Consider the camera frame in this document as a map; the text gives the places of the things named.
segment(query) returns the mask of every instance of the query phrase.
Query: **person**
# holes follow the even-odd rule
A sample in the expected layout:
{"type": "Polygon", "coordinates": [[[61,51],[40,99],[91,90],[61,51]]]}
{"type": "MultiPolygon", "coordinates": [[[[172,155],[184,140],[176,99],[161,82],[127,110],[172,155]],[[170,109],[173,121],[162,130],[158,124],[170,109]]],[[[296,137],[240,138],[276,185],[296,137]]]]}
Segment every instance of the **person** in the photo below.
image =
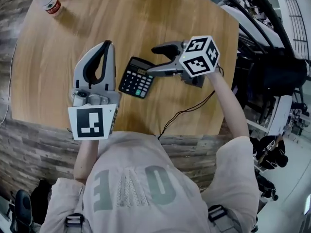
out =
{"type": "Polygon", "coordinates": [[[288,163],[288,157],[285,155],[285,148],[282,146],[276,147],[272,151],[268,151],[259,160],[260,166],[266,169],[274,169],[276,167],[285,167],[288,163]]]}
{"type": "Polygon", "coordinates": [[[68,220],[80,214],[82,232],[250,232],[259,189],[246,118],[222,75],[215,71],[208,78],[234,138],[217,151],[208,189],[200,194],[154,135],[113,132],[105,141],[82,141],[74,179],[53,185],[40,232],[65,232],[68,220]]]}
{"type": "Polygon", "coordinates": [[[260,160],[263,158],[269,151],[273,151],[277,146],[280,146],[285,150],[283,136],[279,135],[267,135],[263,137],[260,141],[256,138],[250,137],[250,140],[254,146],[253,153],[256,154],[256,159],[260,160]]]}
{"type": "Polygon", "coordinates": [[[261,167],[274,169],[277,166],[285,167],[288,163],[288,157],[285,155],[285,144],[282,135],[268,135],[260,141],[250,138],[253,143],[253,153],[261,167]]]}

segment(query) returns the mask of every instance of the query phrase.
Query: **wooden floor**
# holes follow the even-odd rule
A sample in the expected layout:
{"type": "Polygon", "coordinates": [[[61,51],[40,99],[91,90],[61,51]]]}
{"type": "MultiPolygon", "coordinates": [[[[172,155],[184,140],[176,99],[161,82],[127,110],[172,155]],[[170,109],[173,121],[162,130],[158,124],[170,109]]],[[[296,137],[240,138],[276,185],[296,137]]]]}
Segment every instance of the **wooden floor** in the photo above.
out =
{"type": "MultiPolygon", "coordinates": [[[[9,97],[12,54],[31,2],[0,0],[0,121],[9,97]]],[[[229,138],[165,136],[161,143],[175,166],[204,189],[215,172],[215,152],[229,138]]],[[[9,199],[19,189],[31,193],[43,178],[50,183],[71,178],[79,144],[68,131],[12,120],[9,110],[0,128],[0,195],[9,199]]]]}

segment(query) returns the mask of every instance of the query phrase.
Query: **calculator display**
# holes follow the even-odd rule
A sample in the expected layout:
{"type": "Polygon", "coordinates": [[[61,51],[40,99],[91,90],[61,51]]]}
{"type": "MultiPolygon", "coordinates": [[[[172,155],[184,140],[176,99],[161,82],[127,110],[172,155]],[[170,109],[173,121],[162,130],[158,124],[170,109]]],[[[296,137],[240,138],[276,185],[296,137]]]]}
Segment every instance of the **calculator display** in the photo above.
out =
{"type": "Polygon", "coordinates": [[[144,71],[144,70],[141,70],[141,69],[138,69],[138,71],[137,71],[139,74],[142,74],[142,75],[145,75],[146,74],[146,71],[144,71]]]}

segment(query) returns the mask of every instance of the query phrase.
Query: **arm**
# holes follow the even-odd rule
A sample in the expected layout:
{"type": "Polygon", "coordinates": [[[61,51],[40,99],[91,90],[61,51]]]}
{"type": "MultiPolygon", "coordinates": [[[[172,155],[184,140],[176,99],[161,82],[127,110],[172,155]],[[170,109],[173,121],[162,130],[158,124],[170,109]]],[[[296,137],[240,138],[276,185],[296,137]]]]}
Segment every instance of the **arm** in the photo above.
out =
{"type": "Polygon", "coordinates": [[[283,137],[282,139],[278,142],[278,146],[279,149],[281,149],[284,153],[285,153],[285,144],[284,144],[284,140],[283,137]]]}
{"type": "Polygon", "coordinates": [[[279,134],[279,135],[277,136],[277,138],[276,138],[276,142],[275,142],[274,146],[272,147],[272,149],[271,149],[270,151],[274,150],[274,149],[277,147],[278,143],[279,143],[281,140],[283,140],[283,136],[282,136],[281,134],[279,134]]]}
{"type": "Polygon", "coordinates": [[[225,120],[233,137],[249,137],[244,112],[224,78],[217,71],[207,76],[215,89],[225,120]]]}
{"type": "Polygon", "coordinates": [[[262,161],[263,161],[263,159],[266,157],[267,153],[268,153],[268,151],[266,151],[266,152],[259,158],[259,160],[258,160],[258,163],[259,163],[259,164],[262,163],[262,161]]]}
{"type": "Polygon", "coordinates": [[[73,168],[73,178],[83,184],[91,173],[97,160],[98,140],[82,141],[79,153],[73,168]]]}
{"type": "Polygon", "coordinates": [[[41,233],[67,232],[66,217],[74,212],[82,211],[84,185],[70,179],[58,178],[52,186],[52,195],[49,202],[41,233]]]}

